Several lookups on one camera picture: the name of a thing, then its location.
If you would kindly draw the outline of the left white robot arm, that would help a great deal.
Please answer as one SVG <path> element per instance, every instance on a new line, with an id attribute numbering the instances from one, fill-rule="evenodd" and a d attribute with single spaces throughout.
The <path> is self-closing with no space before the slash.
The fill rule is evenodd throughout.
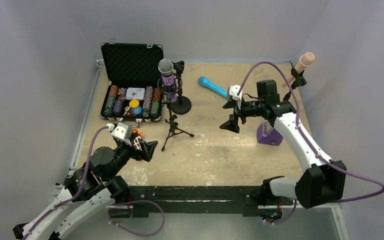
<path id="1" fill-rule="evenodd" d="M 116 140 L 117 147 L 99 147 L 83 166 L 64 180 L 63 188 L 34 220 L 17 224 L 17 240 L 61 240 L 100 209 L 128 203 L 131 188 L 118 174 L 129 160 L 150 162 L 157 141 L 137 137 L 127 143 Z"/>

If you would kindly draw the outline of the black tripod mic stand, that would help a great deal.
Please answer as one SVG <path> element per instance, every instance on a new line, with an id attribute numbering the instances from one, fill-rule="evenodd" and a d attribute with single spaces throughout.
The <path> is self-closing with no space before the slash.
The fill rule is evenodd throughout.
<path id="1" fill-rule="evenodd" d="M 168 110 L 168 114 L 169 114 L 168 119 L 165 119 L 165 122 L 169 125 L 169 130 L 168 130 L 168 134 L 165 138 L 164 144 L 161 148 L 161 151 L 164 152 L 166 149 L 167 142 L 170 138 L 177 136 L 177 135 L 180 135 L 180 134 L 186 134 L 191 138 L 193 138 L 195 135 L 193 133 L 187 132 L 187 131 L 179 128 L 179 123 L 177 122 L 178 114 L 176 114 L 172 111 L 172 104 L 167 101 L 166 95 L 163 92 L 162 77 L 158 80 L 157 86 L 159 87 L 159 89 L 162 92 L 161 103 L 166 106 L 166 108 Z"/>

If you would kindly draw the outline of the pink toy microphone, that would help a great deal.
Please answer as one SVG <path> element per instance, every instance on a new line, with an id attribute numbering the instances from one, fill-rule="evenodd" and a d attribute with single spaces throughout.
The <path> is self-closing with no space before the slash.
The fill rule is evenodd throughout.
<path id="1" fill-rule="evenodd" d="M 306 52 L 299 57 L 297 64 L 291 69 L 290 74 L 286 77 L 286 80 L 289 84 L 296 81 L 300 77 L 300 74 L 307 68 L 310 67 L 316 57 L 313 52 Z"/>

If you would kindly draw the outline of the purple glitter microphone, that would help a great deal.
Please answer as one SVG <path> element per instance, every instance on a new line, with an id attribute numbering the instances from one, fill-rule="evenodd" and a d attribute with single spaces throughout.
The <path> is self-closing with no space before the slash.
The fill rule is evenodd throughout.
<path id="1" fill-rule="evenodd" d="M 158 70 L 161 74 L 162 91 L 166 95 L 167 101 L 171 103 L 176 102 L 178 99 L 178 86 L 173 74 L 174 64 L 169 59 L 163 58 L 158 63 Z"/>

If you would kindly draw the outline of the black round-base mic stand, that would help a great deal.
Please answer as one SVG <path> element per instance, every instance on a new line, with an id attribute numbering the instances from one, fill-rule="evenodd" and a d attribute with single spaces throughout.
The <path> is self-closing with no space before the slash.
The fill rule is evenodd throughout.
<path id="1" fill-rule="evenodd" d="M 288 93 L 286 93 L 282 99 L 282 101 L 289 101 L 293 90 L 295 90 L 298 87 L 302 87 L 307 84 L 307 81 L 305 80 L 303 74 L 304 70 L 302 70 L 300 73 L 296 70 L 295 67 L 292 67 L 290 70 L 290 74 L 288 75 L 289 77 L 292 77 L 292 80 L 289 82 L 289 85 L 291 86 L 291 89 Z"/>
<path id="2" fill-rule="evenodd" d="M 173 75 L 175 77 L 175 82 L 177 85 L 177 101 L 169 103 L 171 103 L 171 109 L 174 113 L 178 115 L 184 115 L 187 114 L 192 108 L 192 103 L 190 99 L 183 95 L 182 74 L 184 72 L 185 62 L 181 60 L 172 63 L 174 65 Z"/>

